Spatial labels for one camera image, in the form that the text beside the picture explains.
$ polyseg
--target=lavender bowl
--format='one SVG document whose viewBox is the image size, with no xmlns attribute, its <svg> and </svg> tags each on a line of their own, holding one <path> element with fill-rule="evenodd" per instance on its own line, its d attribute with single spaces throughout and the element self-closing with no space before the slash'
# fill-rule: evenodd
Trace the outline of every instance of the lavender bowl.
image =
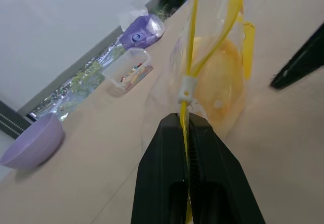
<svg viewBox="0 0 324 224">
<path fill-rule="evenodd" d="M 59 147 L 64 137 L 61 122 L 50 113 L 33 123 L 8 147 L 0 165 L 30 169 L 45 162 Z"/>
</svg>

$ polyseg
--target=window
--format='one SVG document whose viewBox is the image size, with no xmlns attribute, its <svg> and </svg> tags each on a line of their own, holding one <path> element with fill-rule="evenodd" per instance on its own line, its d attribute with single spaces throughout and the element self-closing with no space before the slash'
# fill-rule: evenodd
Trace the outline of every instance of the window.
<svg viewBox="0 0 324 224">
<path fill-rule="evenodd" d="M 157 5 L 151 12 L 166 21 L 175 10 L 166 13 L 163 8 Z M 57 115 L 60 121 L 63 121 L 76 109 L 80 102 L 86 99 L 104 81 L 105 78 L 101 72 L 124 54 L 125 49 L 119 42 L 119 38 L 120 36 L 71 78 L 67 79 L 63 85 L 41 101 L 30 115 L 35 119 L 39 119 L 52 112 Z"/>
</svg>

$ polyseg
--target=clear plastic container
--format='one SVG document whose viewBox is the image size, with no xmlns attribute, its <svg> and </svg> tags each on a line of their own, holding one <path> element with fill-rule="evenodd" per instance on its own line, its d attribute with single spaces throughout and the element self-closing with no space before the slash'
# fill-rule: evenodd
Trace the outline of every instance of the clear plastic container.
<svg viewBox="0 0 324 224">
<path fill-rule="evenodd" d="M 152 69 L 150 55 L 144 49 L 130 48 L 102 72 L 116 87 L 128 92 Z"/>
</svg>

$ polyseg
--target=label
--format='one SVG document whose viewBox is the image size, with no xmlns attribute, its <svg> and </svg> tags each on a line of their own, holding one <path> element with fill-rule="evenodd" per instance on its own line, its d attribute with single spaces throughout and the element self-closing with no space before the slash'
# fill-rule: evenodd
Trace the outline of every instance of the label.
<svg viewBox="0 0 324 224">
<path fill-rule="evenodd" d="M 243 40 L 243 67 L 245 79 L 250 79 L 253 63 L 253 48 L 255 26 L 253 23 L 247 21 L 243 24 L 244 40 Z"/>
<path fill-rule="evenodd" d="M 140 38 L 141 38 L 141 36 L 140 36 L 139 34 L 134 34 L 134 35 L 132 36 L 132 41 L 133 41 L 133 42 L 137 42 L 137 41 L 140 40 Z"/>
</svg>

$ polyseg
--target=beige tabletop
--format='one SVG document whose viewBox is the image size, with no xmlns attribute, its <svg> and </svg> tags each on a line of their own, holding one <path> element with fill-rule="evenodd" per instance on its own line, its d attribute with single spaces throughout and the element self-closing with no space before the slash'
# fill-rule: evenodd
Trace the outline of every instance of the beige tabletop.
<svg viewBox="0 0 324 224">
<path fill-rule="evenodd" d="M 225 143 L 270 223 L 323 223 L 324 71 L 275 92 L 273 75 L 324 21 L 324 0 L 247 0 L 256 25 L 249 100 Z M 104 81 L 63 122 L 58 152 L 0 184 L 0 223 L 130 223 L 147 94 L 187 18 L 183 6 L 147 48 L 154 70 L 125 95 Z"/>
</svg>

